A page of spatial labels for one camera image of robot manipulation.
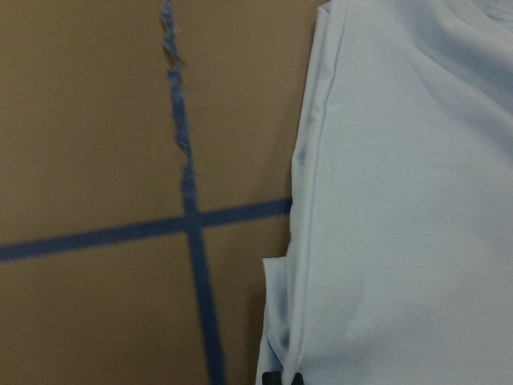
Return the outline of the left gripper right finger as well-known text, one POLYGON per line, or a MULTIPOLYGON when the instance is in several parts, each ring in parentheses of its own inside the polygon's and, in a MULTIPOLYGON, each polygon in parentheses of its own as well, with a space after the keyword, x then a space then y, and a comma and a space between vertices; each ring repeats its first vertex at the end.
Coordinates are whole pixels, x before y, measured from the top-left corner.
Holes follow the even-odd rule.
POLYGON ((296 373, 294 375, 292 385, 304 385, 304 380, 301 373, 296 373))

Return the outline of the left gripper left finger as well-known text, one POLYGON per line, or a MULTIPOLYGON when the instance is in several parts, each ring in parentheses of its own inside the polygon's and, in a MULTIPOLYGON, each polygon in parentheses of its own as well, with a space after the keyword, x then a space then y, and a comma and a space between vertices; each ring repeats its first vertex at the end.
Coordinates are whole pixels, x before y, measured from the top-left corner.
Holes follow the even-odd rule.
POLYGON ((279 371, 267 371, 261 376, 262 385, 282 385, 281 373, 279 371))

